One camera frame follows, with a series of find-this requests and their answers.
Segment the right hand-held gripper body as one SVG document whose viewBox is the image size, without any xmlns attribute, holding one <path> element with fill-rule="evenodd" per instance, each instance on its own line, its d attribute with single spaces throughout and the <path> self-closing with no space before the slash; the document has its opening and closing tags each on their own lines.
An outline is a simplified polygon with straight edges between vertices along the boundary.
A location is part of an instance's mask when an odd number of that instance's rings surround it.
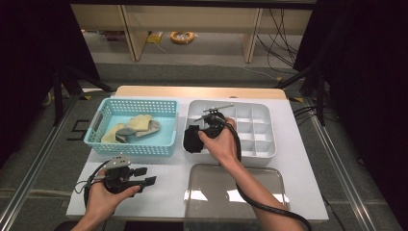
<svg viewBox="0 0 408 231">
<path fill-rule="evenodd" d="M 206 109 L 204 110 L 204 115 L 195 120 L 195 121 L 203 120 L 205 123 L 208 124 L 208 127 L 203 129 L 203 132 L 210 139 L 218 137 L 221 134 L 224 127 L 227 125 L 226 117 L 220 110 L 230 107 L 233 107 L 233 104 Z"/>
</svg>

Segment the black metal stand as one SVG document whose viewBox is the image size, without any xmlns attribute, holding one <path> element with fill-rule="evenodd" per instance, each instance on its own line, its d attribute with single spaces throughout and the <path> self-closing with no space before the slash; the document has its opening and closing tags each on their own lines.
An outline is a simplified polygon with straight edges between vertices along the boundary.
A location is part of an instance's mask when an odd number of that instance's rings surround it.
<svg viewBox="0 0 408 231">
<path fill-rule="evenodd" d="M 55 96 L 55 125 L 57 125 L 63 119 L 64 115 L 63 89 L 66 89 L 66 91 L 70 95 L 74 96 L 80 96 L 84 93 L 82 87 L 78 83 L 79 80 L 85 80 L 86 82 L 106 92 L 115 91 L 114 88 L 102 83 L 98 78 L 94 78 L 77 68 L 66 64 L 57 65 L 55 67 L 55 72 L 53 75 L 53 90 Z"/>
<path fill-rule="evenodd" d="M 293 77 L 286 81 L 278 83 L 275 88 L 283 89 L 296 81 L 304 78 L 304 82 L 299 90 L 302 96 L 316 95 L 317 102 L 317 118 L 321 126 L 325 125 L 323 117 L 323 101 L 324 101 L 324 78 L 318 64 L 311 64 L 304 70 L 298 72 Z"/>
</svg>

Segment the person's left hand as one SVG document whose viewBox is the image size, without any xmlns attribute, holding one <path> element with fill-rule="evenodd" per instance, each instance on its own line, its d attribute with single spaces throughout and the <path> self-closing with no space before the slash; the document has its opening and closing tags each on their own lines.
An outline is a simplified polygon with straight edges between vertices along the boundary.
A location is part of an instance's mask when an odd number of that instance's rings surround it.
<svg viewBox="0 0 408 231">
<path fill-rule="evenodd" d="M 89 190 L 84 219 L 96 224 L 106 220 L 123 200 L 134 196 L 139 190 L 140 186 L 133 186 L 124 192 L 111 193 L 105 188 L 102 180 L 96 180 Z"/>
</svg>

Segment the clear plastic lid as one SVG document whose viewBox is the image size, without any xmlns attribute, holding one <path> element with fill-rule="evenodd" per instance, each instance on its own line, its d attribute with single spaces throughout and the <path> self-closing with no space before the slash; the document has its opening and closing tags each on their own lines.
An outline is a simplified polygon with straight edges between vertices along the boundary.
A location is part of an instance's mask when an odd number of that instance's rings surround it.
<svg viewBox="0 0 408 231">
<path fill-rule="evenodd" d="M 193 166 L 185 202 L 185 231 L 263 231 L 222 166 Z"/>
</svg>

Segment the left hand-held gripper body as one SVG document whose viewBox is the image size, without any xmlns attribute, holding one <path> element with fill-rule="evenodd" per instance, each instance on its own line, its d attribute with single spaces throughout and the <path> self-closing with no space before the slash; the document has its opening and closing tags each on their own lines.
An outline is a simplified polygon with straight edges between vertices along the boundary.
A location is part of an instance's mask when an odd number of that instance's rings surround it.
<svg viewBox="0 0 408 231">
<path fill-rule="evenodd" d="M 131 181 L 134 170 L 129 168 L 131 162 L 125 156 L 113 157 L 105 164 L 104 186 L 110 193 L 122 193 L 133 186 L 141 186 L 140 181 Z"/>
</svg>

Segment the light blue perforated basket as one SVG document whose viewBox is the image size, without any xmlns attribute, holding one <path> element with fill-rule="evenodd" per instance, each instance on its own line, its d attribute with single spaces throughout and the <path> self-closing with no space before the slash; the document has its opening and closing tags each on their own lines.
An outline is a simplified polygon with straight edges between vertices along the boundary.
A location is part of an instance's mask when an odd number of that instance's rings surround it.
<svg viewBox="0 0 408 231">
<path fill-rule="evenodd" d="M 159 122 L 159 130 L 141 138 L 129 138 L 125 143 L 102 141 L 116 125 L 127 124 L 140 115 L 151 115 L 153 121 Z M 176 100 L 107 98 L 96 111 L 84 143 L 98 154 L 169 157 L 176 138 L 178 116 L 179 102 Z"/>
</svg>

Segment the black curtain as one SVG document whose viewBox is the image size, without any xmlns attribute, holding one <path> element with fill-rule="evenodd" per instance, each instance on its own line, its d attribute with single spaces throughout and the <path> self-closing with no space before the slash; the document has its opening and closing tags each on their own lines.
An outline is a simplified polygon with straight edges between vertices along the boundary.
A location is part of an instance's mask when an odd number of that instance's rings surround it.
<svg viewBox="0 0 408 231">
<path fill-rule="evenodd" d="M 22 143 L 58 64 L 99 74 L 66 0 L 0 0 L 0 167 Z"/>
<path fill-rule="evenodd" d="M 335 22 L 345 33 L 321 70 L 344 128 L 408 231 L 408 0 L 317 0 L 294 68 L 317 57 Z"/>
</svg>

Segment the aluminium floor rail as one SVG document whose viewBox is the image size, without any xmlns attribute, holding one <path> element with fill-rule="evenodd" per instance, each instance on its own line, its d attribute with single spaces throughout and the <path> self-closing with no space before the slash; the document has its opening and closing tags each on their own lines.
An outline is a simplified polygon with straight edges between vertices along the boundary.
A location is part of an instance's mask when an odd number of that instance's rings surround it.
<svg viewBox="0 0 408 231">
<path fill-rule="evenodd" d="M 31 188 L 37 181 L 38 176 L 45 165 L 52 148 L 62 132 L 65 122 L 70 115 L 72 108 L 79 100 L 78 96 L 70 96 L 63 107 L 63 114 L 54 122 L 45 141 L 42 143 L 40 150 L 37 152 L 35 159 L 24 173 L 24 178 L 18 187 L 13 191 L 10 201 L 5 209 L 0 213 L 0 231 L 9 231 L 13 226 Z"/>
<path fill-rule="evenodd" d="M 370 212 L 350 178 L 342 158 L 332 142 L 325 126 L 321 124 L 321 119 L 316 115 L 313 115 L 312 121 L 361 229 L 363 231 L 377 231 Z"/>
</svg>

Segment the white divided storage box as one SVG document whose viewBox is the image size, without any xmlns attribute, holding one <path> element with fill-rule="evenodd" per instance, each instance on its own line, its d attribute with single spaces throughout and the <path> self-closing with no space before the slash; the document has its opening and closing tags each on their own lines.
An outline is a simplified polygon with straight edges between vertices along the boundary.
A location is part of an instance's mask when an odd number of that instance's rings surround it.
<svg viewBox="0 0 408 231">
<path fill-rule="evenodd" d="M 233 104 L 233 107 L 220 111 L 225 117 L 233 118 L 236 122 L 242 148 L 242 163 L 250 167 L 267 165 L 276 154 L 276 144 L 269 108 L 263 104 L 193 100 L 188 108 L 185 130 L 190 125 L 198 125 L 199 130 L 207 128 L 208 124 L 203 120 L 195 120 L 203 116 L 206 109 L 229 104 Z M 200 153 L 190 153 L 186 150 L 185 152 L 190 160 L 197 163 L 214 164 L 216 162 L 205 145 Z"/>
</svg>

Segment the black sock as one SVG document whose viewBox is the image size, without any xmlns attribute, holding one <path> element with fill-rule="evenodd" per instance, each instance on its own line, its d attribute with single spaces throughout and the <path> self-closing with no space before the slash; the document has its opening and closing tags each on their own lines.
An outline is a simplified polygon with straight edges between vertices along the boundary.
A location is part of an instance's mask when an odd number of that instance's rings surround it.
<svg viewBox="0 0 408 231">
<path fill-rule="evenodd" d="M 200 153 L 204 143 L 198 136 L 199 126 L 190 125 L 184 133 L 183 147 L 190 153 Z"/>
</svg>

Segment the person's right hand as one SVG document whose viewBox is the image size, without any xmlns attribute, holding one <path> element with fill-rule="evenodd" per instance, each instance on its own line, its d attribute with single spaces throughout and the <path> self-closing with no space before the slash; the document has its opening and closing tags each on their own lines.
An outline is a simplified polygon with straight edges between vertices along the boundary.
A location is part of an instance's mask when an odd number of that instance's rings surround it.
<svg viewBox="0 0 408 231">
<path fill-rule="evenodd" d="M 223 167 L 230 167 L 239 162 L 234 135 L 228 127 L 224 127 L 221 133 L 214 139 L 209 138 L 203 131 L 199 131 L 198 136 L 210 154 Z"/>
</svg>

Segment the beige wooden furniture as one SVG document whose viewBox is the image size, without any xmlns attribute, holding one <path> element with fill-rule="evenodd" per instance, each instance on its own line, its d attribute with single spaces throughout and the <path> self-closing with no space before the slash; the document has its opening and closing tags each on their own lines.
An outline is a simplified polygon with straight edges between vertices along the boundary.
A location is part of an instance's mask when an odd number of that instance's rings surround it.
<svg viewBox="0 0 408 231">
<path fill-rule="evenodd" d="M 130 56 L 140 59 L 150 31 L 230 33 L 241 36 L 243 58 L 251 63 L 255 37 L 278 31 L 289 36 L 305 33 L 310 10 L 159 7 L 73 4 L 79 26 L 84 30 L 122 31 Z"/>
</svg>

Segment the yellow sock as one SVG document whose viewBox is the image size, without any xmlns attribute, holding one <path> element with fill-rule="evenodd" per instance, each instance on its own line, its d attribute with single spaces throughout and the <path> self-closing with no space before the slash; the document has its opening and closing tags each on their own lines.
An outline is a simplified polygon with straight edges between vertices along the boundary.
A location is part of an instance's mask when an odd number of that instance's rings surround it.
<svg viewBox="0 0 408 231">
<path fill-rule="evenodd" d="M 102 143 L 117 143 L 117 140 L 115 139 L 115 134 L 118 130 L 124 127 L 125 127 L 124 123 L 116 124 L 109 131 L 105 133 L 105 135 L 101 138 L 101 142 Z"/>
<path fill-rule="evenodd" d="M 152 115 L 137 115 L 129 120 L 128 126 L 135 131 L 147 131 L 151 119 Z"/>
</svg>

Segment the yellow packet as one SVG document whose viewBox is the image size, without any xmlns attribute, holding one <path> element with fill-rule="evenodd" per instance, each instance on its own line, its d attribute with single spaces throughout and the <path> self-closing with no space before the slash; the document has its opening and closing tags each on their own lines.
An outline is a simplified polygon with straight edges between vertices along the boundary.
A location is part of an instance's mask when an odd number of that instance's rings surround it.
<svg viewBox="0 0 408 231">
<path fill-rule="evenodd" d="M 148 43 L 159 43 L 163 37 L 163 32 L 150 32 L 146 41 Z"/>
</svg>

